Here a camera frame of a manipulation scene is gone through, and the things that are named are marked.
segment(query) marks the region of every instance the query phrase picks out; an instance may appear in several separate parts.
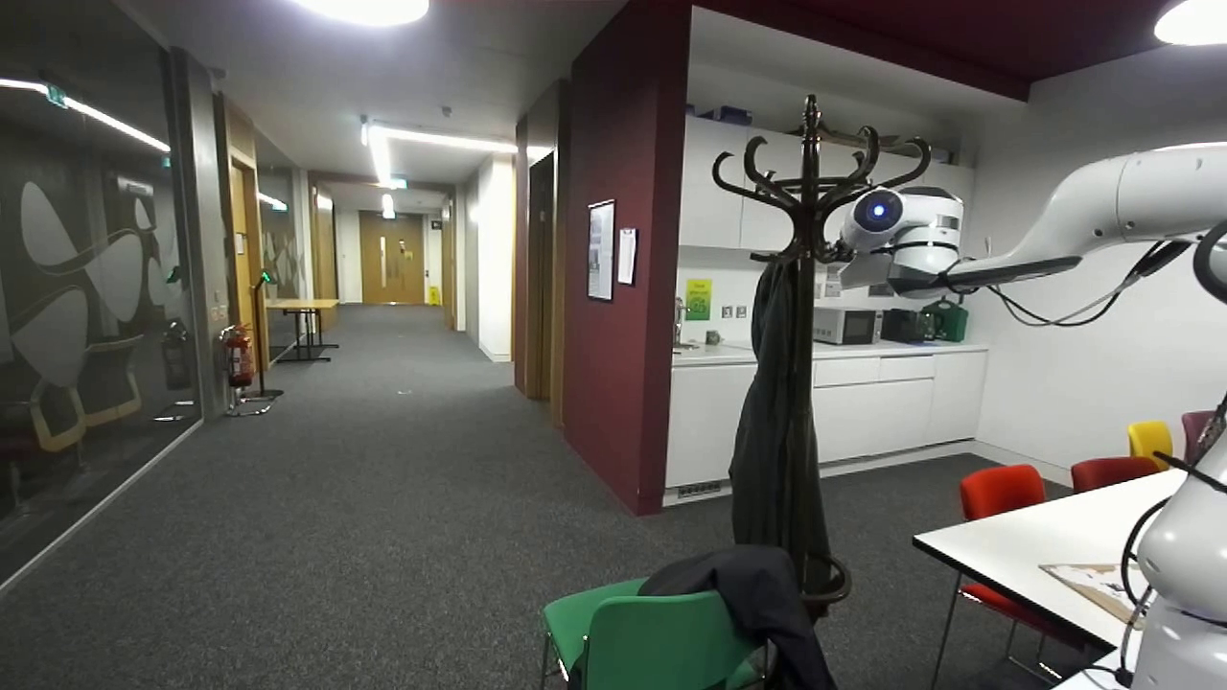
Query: glass wall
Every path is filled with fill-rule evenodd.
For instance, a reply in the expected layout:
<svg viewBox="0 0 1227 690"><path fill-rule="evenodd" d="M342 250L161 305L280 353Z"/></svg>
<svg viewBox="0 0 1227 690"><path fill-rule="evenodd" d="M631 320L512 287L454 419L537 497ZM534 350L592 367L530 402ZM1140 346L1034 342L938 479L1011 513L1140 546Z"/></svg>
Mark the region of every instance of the glass wall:
<svg viewBox="0 0 1227 690"><path fill-rule="evenodd" d="M264 254L264 297L298 297L304 250L296 229L296 164L262 137L262 254ZM284 361L296 346L293 314L267 314L267 357Z"/></svg>
<svg viewBox="0 0 1227 690"><path fill-rule="evenodd" d="M195 420L161 62L111 5L2 5L0 580Z"/></svg>

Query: white cabinet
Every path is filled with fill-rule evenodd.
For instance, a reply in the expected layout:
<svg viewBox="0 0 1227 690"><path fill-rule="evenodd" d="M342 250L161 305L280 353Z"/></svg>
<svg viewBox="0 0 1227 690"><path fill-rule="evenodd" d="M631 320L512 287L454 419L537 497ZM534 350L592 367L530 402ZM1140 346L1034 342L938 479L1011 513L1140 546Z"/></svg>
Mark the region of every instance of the white cabinet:
<svg viewBox="0 0 1227 690"><path fill-rule="evenodd" d="M725 482L755 362L676 367L663 486Z"/></svg>
<svg viewBox="0 0 1227 690"><path fill-rule="evenodd" d="M712 178L712 160L719 148L728 148L719 122L686 117L677 245L739 245L739 194L717 187Z"/></svg>
<svg viewBox="0 0 1227 690"><path fill-rule="evenodd" d="M820 462L914 451L978 433L989 353L969 346L868 350L814 357L814 433ZM676 362L667 491L728 482L731 439L755 361Z"/></svg>
<svg viewBox="0 0 1227 690"><path fill-rule="evenodd" d="M800 175L800 137L760 131L760 127L731 127L712 117L686 117L686 148L681 148L681 224L677 245L704 245L704 250L749 250L749 254L779 254L792 238L792 217L769 204L755 204L717 187L712 160L728 154L725 178L750 187L744 172L744 144L750 137L768 137L760 144L760 172L776 172L776 178ZM918 164L918 155L883 154L875 178L901 175ZM820 140L820 175L849 175L856 167L856 144ZM921 187L947 187L953 194L969 194L969 167L957 164L926 164Z"/></svg>
<svg viewBox="0 0 1227 690"><path fill-rule="evenodd" d="M814 361L815 459L888 456L978 433L985 350Z"/></svg>
<svg viewBox="0 0 1227 690"><path fill-rule="evenodd" d="M677 245L704 245L704 250L750 250L750 254L779 254L792 238L792 223L787 212L731 194L717 187L712 164L719 154L719 175L728 185L750 187L744 172L744 144L750 137L768 137L760 144L760 172L799 175L800 167L800 140L755 127L728 127L709 117L686 117L686 154L681 154L681 224Z"/></svg>
<svg viewBox="0 0 1227 690"><path fill-rule="evenodd" d="M800 137L788 134L768 134L768 131L749 131L744 140L768 137L755 154L760 172L769 178L792 178L800 175ZM792 217L783 205L744 199L739 204L739 250L750 254L779 254L792 242Z"/></svg>
<svg viewBox="0 0 1227 690"><path fill-rule="evenodd" d="M861 357L814 362L815 459L918 449L933 402L933 357Z"/></svg>

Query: green chair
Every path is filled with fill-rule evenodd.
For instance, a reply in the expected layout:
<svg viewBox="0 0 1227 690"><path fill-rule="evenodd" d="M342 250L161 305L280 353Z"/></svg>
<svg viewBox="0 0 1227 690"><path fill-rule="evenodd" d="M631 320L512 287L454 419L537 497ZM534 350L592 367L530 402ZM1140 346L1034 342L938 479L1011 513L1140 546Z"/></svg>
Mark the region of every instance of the green chair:
<svg viewBox="0 0 1227 690"><path fill-rule="evenodd" d="M578 589L544 606L544 656L584 690L731 690L760 683L717 589L640 595L645 580Z"/></svg>

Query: black coat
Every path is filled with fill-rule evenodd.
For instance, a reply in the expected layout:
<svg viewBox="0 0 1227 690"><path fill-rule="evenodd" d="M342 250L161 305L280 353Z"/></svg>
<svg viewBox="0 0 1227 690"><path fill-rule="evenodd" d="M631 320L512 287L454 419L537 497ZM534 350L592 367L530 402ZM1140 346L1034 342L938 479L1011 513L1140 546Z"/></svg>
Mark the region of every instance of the black coat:
<svg viewBox="0 0 1227 690"><path fill-rule="evenodd" d="M804 595L833 589L833 546L815 486L809 402L814 309L800 304L804 254L779 254L755 287L750 346L760 373L739 410L731 449L731 537L779 543L792 555Z"/></svg>
<svg viewBox="0 0 1227 690"><path fill-rule="evenodd" d="M783 546L719 546L667 564L640 595L719 589L737 629L779 650L787 690L837 690L829 659L809 629L792 564Z"/></svg>

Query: coat rack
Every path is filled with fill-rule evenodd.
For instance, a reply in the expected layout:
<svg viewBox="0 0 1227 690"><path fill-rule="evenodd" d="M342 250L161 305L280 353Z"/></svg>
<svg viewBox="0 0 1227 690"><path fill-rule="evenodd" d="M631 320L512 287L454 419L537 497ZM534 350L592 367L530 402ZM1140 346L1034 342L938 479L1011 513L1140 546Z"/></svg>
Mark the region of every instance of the coat rack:
<svg viewBox="0 0 1227 690"><path fill-rule="evenodd" d="M779 543L792 555L800 603L809 615L826 615L833 603L849 597L852 574L833 555L820 482L815 482L815 433L814 433L814 263L849 260L840 242L826 242L826 223L837 205L859 199L870 187L901 187L924 175L933 144L921 137L887 137L918 148L918 164L883 185L870 178L879 167L883 137L861 131L852 175L820 175L815 154L815 94L804 99L800 134L800 175L776 178L760 172L760 144L744 144L744 175L755 187L728 185L719 175L731 154L712 160L717 187L769 204L792 217L792 238L783 254L768 254L755 287L755 378L739 410L731 449L731 537L737 543Z"/></svg>

